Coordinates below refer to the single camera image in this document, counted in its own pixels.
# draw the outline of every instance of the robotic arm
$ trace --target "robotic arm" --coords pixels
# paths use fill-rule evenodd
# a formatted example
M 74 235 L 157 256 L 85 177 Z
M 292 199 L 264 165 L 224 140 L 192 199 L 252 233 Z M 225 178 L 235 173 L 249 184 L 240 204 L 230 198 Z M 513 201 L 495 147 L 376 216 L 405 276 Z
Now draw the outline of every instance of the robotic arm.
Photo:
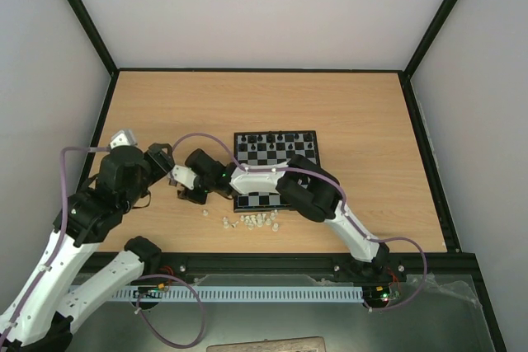
M 66 350 L 90 314 L 117 290 L 159 267 L 160 249 L 149 240 L 136 237 L 107 267 L 68 293 L 75 275 L 110 230 L 121 223 L 123 215 L 139 199 L 150 195 L 152 184 L 174 167 L 169 144 L 155 143 L 143 153 L 130 131 L 115 135 L 110 148 L 101 160 L 99 174 L 88 183 L 95 180 L 95 188 L 85 185 L 68 197 L 68 223 L 57 256 L 46 265 L 60 241 L 62 212 L 54 221 L 39 264 L 0 316 L 0 331 L 7 340 L 3 344 L 8 351 Z
M 342 197 L 334 186 L 317 177 L 310 177 L 306 188 L 300 185 L 303 174 L 293 169 L 309 171 L 339 184 L 334 176 L 303 156 L 295 155 L 288 162 L 276 164 L 272 169 L 270 166 L 246 164 L 241 169 L 232 162 L 225 167 L 203 150 L 197 149 L 185 164 L 184 167 L 176 165 L 170 175 L 174 185 L 180 183 L 184 186 L 178 192 L 181 199 L 204 204 L 209 192 L 216 192 L 226 198 L 255 191 L 278 193 L 308 220 L 331 227 L 346 244 L 352 257 L 361 262 L 363 275 L 380 273 L 388 260 L 387 245 L 371 241 L 376 240 L 376 236 L 361 224 L 348 205 L 342 205 Z
M 155 143 L 143 153 L 127 130 L 112 138 L 110 149 L 101 160 L 99 174 L 68 197 L 68 222 L 57 256 L 47 265 L 61 240 L 62 212 L 54 221 L 54 231 L 39 264 L 0 316 L 0 340 L 6 340 L 4 346 L 9 352 L 66 350 L 73 334 L 108 298 L 159 267 L 160 249 L 149 240 L 136 237 L 107 267 L 68 293 L 75 275 L 110 230 L 121 223 L 123 215 L 139 199 L 150 196 L 149 187 L 167 174 L 171 184 L 184 187 L 178 197 L 197 204 L 204 204 L 210 192 L 225 198 L 253 191 L 282 195 L 308 220 L 331 227 L 361 263 L 357 270 L 365 277 L 381 273 L 388 260 L 388 247 L 371 241 L 375 236 L 342 204 L 336 186 L 318 177 L 310 177 L 306 188 L 300 185 L 301 174 L 293 170 L 312 172 L 338 185 L 335 177 L 305 157 L 294 156 L 272 169 L 245 164 L 239 167 L 235 163 L 224 166 L 197 149 L 185 166 L 179 166 L 174 164 L 169 144 Z

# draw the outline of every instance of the black frame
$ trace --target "black frame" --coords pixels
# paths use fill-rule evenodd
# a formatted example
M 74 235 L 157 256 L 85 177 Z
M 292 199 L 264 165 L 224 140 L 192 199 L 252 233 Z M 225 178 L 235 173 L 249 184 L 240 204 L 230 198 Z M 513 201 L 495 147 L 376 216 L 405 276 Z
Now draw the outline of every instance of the black frame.
M 116 88 L 121 71 L 141 72 L 266 72 L 266 73 L 397 73 L 403 91 L 409 118 L 417 140 L 417 146 L 422 157 L 422 163 L 427 175 L 431 195 L 445 240 L 446 253 L 427 253 L 428 266 L 431 272 L 440 275 L 471 275 L 477 295 L 483 305 L 483 313 L 488 323 L 488 329 L 497 351 L 505 351 L 506 346 L 493 313 L 488 291 L 483 282 L 479 263 L 474 254 L 461 252 L 460 242 L 456 235 L 455 225 L 450 215 L 446 195 L 436 168 L 427 132 L 414 95 L 411 77 L 431 47 L 437 34 L 443 27 L 447 17 L 458 0 L 444 0 L 436 15 L 428 26 L 420 44 L 416 48 L 405 70 L 369 70 L 369 69 L 293 69 L 293 68 L 118 68 L 106 48 L 93 20 L 88 14 L 82 0 L 68 0 L 78 17 L 80 24 L 105 64 L 111 81 L 106 98 L 99 115 L 91 145 L 99 143 L 105 124 L 106 115 L 110 109 L 111 99 Z M 79 185 L 85 181 L 93 163 L 93 154 L 87 156 Z M 94 273 L 108 264 L 115 253 L 96 253 L 82 268 L 84 273 Z M 183 279 L 192 280 L 196 276 L 207 274 L 303 274 L 317 278 L 332 279 L 337 282 L 355 282 L 370 286 L 363 279 L 356 279 L 351 273 L 336 270 L 345 268 L 352 260 L 348 254 L 196 254 L 196 253 L 164 253 L 162 261 L 177 269 Z M 392 268 L 404 265 L 407 274 L 422 273 L 422 258 L 418 253 L 390 253 L 389 263 Z

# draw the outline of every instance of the black metal edge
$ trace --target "black metal edge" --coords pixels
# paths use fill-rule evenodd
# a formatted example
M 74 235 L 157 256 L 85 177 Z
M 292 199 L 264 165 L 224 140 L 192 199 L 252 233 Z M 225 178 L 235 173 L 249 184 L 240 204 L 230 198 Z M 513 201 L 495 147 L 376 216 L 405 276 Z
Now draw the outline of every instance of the black metal edge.
M 121 72 L 242 72 L 242 73 L 400 73 L 396 69 L 307 68 L 120 68 Z
M 436 214 L 438 215 L 438 221 L 440 222 L 441 231 L 444 236 L 445 247 L 447 251 L 458 252 L 460 251 L 460 241 L 456 235 L 455 224 L 453 223 L 453 218 L 449 211 L 446 194 L 444 193 L 440 175 L 436 168 L 436 161 L 414 95 L 411 79 L 409 76 L 406 76 L 405 73 L 400 73 L 398 77 L 402 86 L 403 97 L 405 99 L 405 104 L 407 105 L 412 129 L 414 130 L 414 136 L 416 137 L 418 150 L 422 157 L 422 163 L 427 176 L 427 182 L 429 183 L 429 189 L 431 190 L 431 196 L 435 203 Z
M 498 326 L 497 318 L 495 317 L 495 312 L 493 311 L 493 306 L 491 304 L 491 300 L 489 299 L 486 285 L 484 284 L 483 280 L 474 282 L 474 285 L 475 289 L 477 290 L 478 300 L 482 304 L 483 314 L 486 319 L 486 323 L 488 324 L 489 335 L 491 336 L 495 351 L 506 352 L 506 344 L 504 344 L 501 329 Z
M 96 252 L 85 263 L 81 272 L 94 274 L 108 265 L 115 252 Z M 473 253 L 426 253 L 427 268 L 435 274 L 471 275 L 482 281 L 479 264 Z M 335 275 L 336 265 L 354 261 L 349 253 L 162 253 L 162 265 L 177 270 L 186 267 L 186 275 L 236 274 L 303 274 Z M 391 268 L 403 265 L 406 274 L 423 272 L 419 253 L 389 253 Z
M 458 0 L 443 0 L 438 11 L 433 17 L 431 24 L 427 27 L 426 33 L 423 35 L 418 47 L 414 51 L 414 54 L 411 57 L 407 67 L 405 68 L 405 74 L 409 77 L 412 77 L 413 74 L 418 69 L 418 66 L 425 57 L 429 47 L 431 47 L 432 42 L 435 40 L 436 35 L 440 32 L 444 23 L 447 20 L 447 17 L 450 15 L 451 11 L 455 7 L 455 4 Z
M 99 144 L 99 139 L 101 138 L 102 129 L 105 126 L 106 115 L 108 115 L 108 110 L 110 109 L 110 104 L 112 102 L 112 97 L 114 96 L 114 90 L 116 89 L 118 78 L 119 71 L 111 75 L 110 83 L 108 84 L 108 89 L 106 90 L 105 100 L 102 102 L 101 112 L 99 113 L 96 128 L 93 131 L 92 141 L 90 142 L 90 147 L 92 148 Z M 82 167 L 81 176 L 79 177 L 77 188 L 80 188 L 83 182 L 90 176 L 90 170 L 92 169 L 94 157 L 95 153 L 87 154 L 86 160 L 84 161 L 84 165 Z
M 96 49 L 96 52 L 99 54 L 101 61 L 106 67 L 106 70 L 110 75 L 117 73 L 117 66 L 114 63 L 108 49 L 105 46 L 105 43 L 102 41 L 101 35 L 97 31 L 95 24 L 92 21 L 92 18 L 88 14 L 87 9 L 84 7 L 83 0 L 68 0 L 70 7 L 77 16 L 77 19 L 81 23 L 82 28 L 86 32 L 88 39 L 93 44 L 93 47 Z

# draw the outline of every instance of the wooden tabletop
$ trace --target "wooden tabletop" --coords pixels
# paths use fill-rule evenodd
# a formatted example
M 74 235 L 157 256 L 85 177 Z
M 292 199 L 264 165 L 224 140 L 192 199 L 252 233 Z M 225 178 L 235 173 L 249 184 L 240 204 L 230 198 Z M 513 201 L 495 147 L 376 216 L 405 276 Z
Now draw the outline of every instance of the wooden tabletop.
M 143 150 L 190 132 L 213 134 L 232 148 L 235 132 L 315 129 L 322 167 L 340 181 L 352 211 L 372 233 L 446 251 L 394 73 L 122 72 L 100 144 L 123 128 L 134 131 Z M 174 154 L 177 163 L 196 148 L 229 162 L 214 141 L 189 138 Z M 232 201 L 213 194 L 205 206 L 182 201 L 166 181 L 151 191 L 150 207 L 126 214 L 101 251 L 119 251 L 138 235 L 172 252 L 348 251 L 330 228 L 293 212 L 279 212 L 278 232 L 266 226 L 224 229 L 223 216 L 239 218 Z M 389 247 L 415 251 L 406 242 Z

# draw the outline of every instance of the white wall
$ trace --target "white wall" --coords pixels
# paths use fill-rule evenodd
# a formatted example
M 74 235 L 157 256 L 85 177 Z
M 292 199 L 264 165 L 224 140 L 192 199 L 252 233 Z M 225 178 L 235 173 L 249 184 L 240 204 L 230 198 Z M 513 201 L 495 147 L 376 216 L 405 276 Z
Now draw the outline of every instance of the white wall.
M 83 0 L 120 67 L 405 68 L 442 0 Z
M 59 150 L 89 144 L 109 76 L 66 0 L 0 0 L 0 43 L 3 312 L 60 209 Z M 82 162 L 68 162 L 72 188 Z
M 460 0 L 413 79 L 462 247 L 528 344 L 528 2 Z

